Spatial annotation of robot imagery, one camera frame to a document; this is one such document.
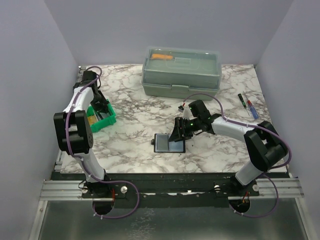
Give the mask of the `black card holder wallet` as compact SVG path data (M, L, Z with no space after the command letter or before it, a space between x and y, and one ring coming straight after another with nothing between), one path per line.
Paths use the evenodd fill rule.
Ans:
M156 133L151 140L154 153L185 153L186 144L185 141L169 141L170 134Z

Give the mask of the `green plastic bin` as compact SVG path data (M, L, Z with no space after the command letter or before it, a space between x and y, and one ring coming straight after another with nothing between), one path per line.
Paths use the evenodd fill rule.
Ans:
M109 117L103 119L102 121L99 121L98 123L90 125L91 131L93 133L97 133L100 130L116 123L116 113L110 103L109 103L108 107L109 107L109 111L110 111L111 115ZM90 105L87 110L94 110L94 109Z

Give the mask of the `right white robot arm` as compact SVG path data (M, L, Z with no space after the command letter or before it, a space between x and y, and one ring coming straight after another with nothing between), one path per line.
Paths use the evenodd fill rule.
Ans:
M231 177L230 191L236 196L243 195L253 180L272 169L286 155L292 154L268 121L248 124L226 118L223 113L211 114L202 100L195 100L188 107L193 119L176 117L168 141L186 141L195 132L200 132L227 136L245 143L249 161Z

